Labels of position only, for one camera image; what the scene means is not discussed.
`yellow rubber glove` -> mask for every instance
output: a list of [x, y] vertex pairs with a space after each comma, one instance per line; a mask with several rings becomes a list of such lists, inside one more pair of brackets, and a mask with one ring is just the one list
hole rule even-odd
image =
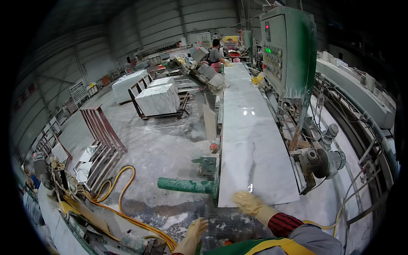
[[249, 191], [238, 191], [234, 194], [232, 201], [244, 213], [255, 216], [265, 226], [268, 225], [272, 216], [278, 213], [278, 210], [265, 205], [259, 197]]
[[198, 218], [188, 227], [186, 237], [174, 249], [173, 253], [184, 255], [193, 255], [197, 244], [200, 242], [200, 236], [208, 229], [208, 220]]

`yellow hose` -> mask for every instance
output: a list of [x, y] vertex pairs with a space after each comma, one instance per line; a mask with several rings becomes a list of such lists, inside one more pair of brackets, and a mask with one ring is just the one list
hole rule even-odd
[[[113, 209], [110, 208], [110, 207], [107, 207], [107, 206], [105, 206], [105, 205], [100, 204], [100, 202], [104, 201], [104, 200], [110, 195], [110, 193], [112, 192], [113, 188], [114, 188], [115, 185], [116, 185], [116, 182], [117, 182], [118, 179], [119, 179], [119, 176], [123, 173], [123, 171], [125, 171], [125, 170], [127, 170], [127, 169], [132, 169], [132, 170], [133, 170], [133, 174], [132, 174], [132, 177], [130, 178], [129, 182], [126, 184], [126, 186], [122, 189], [122, 192], [120, 193], [120, 196], [119, 196], [119, 209], [120, 209], [120, 212], [115, 211], [115, 210], [113, 210]], [[86, 196], [86, 198], [87, 198], [92, 204], [97, 205], [97, 206], [100, 206], [100, 207], [103, 207], [103, 208], [106, 208], [106, 209], [108, 209], [108, 210], [111, 210], [112, 212], [114, 212], [114, 213], [116, 213], [117, 215], [119, 215], [119, 216], [125, 218], [126, 220], [130, 221], [131, 223], [135, 224], [136, 226], [139, 226], [139, 227], [141, 227], [141, 228], [147, 229], [147, 230], [149, 230], [149, 231], [152, 231], [152, 232], [158, 234], [158, 235], [159, 235], [161, 238], [163, 238], [163, 240], [167, 243], [168, 247], [170, 248], [170, 251], [173, 252], [174, 248], [177, 246], [177, 243], [176, 243], [171, 237], [169, 237], [166, 233], [164, 233], [164, 232], [158, 230], [157, 228], [154, 228], [154, 227], [152, 227], [152, 226], [149, 226], [149, 225], [147, 225], [147, 224], [145, 224], [145, 223], [143, 223], [143, 222], [137, 221], [137, 220], [135, 220], [135, 219], [133, 219], [133, 218], [131, 218], [131, 217], [129, 217], [129, 216], [127, 216], [127, 215], [125, 215], [125, 214], [123, 213], [122, 205], [121, 205], [121, 203], [122, 203], [122, 197], [123, 197], [123, 194], [125, 193], [126, 189], [129, 187], [130, 183], [133, 181], [133, 179], [134, 179], [134, 177], [135, 177], [135, 173], [136, 173], [136, 171], [135, 171], [135, 168], [134, 168], [133, 166], [125, 166], [124, 168], [122, 168], [122, 169], [119, 171], [118, 175], [116, 175], [116, 178], [115, 178], [115, 180], [113, 181], [113, 184], [112, 184], [111, 181], [109, 181], [109, 180], [105, 181], [105, 182], [102, 184], [102, 186], [100, 187], [99, 192], [98, 192], [98, 194], [96, 195], [95, 198], [92, 198], [92, 196], [89, 194], [88, 191], [83, 190], [83, 189], [82, 189], [81, 191], [84, 193], [84, 195]], [[104, 195], [100, 200], [98, 200], [98, 197], [99, 197], [99, 195], [101, 194], [101, 191], [102, 191], [103, 187], [105, 187], [105, 185], [108, 184], [108, 183], [109, 183], [109, 189], [108, 189], [108, 191], [105, 193], [105, 195]]]

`control panel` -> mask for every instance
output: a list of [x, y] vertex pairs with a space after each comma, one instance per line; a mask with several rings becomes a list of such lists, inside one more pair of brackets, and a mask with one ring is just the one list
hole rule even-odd
[[265, 78], [282, 98], [304, 98], [316, 70], [312, 14], [279, 6], [261, 14]]

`rubber glove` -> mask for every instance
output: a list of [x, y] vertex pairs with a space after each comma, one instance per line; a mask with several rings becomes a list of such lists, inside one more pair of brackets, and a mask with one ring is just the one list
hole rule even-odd
[[234, 201], [238, 208], [244, 213], [255, 216], [263, 225], [267, 226], [273, 215], [278, 213], [278, 210], [267, 206], [264, 202], [249, 191], [238, 191], [234, 194]]
[[188, 227], [186, 237], [174, 249], [173, 253], [184, 255], [193, 255], [197, 244], [200, 242], [200, 236], [208, 229], [208, 220], [198, 218]]

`metal rack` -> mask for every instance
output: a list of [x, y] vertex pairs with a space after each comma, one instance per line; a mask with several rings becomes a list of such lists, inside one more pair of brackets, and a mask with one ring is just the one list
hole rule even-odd
[[91, 98], [83, 82], [73, 85], [71, 88], [69, 88], [69, 92], [71, 93], [72, 100], [78, 109], [86, 100]]

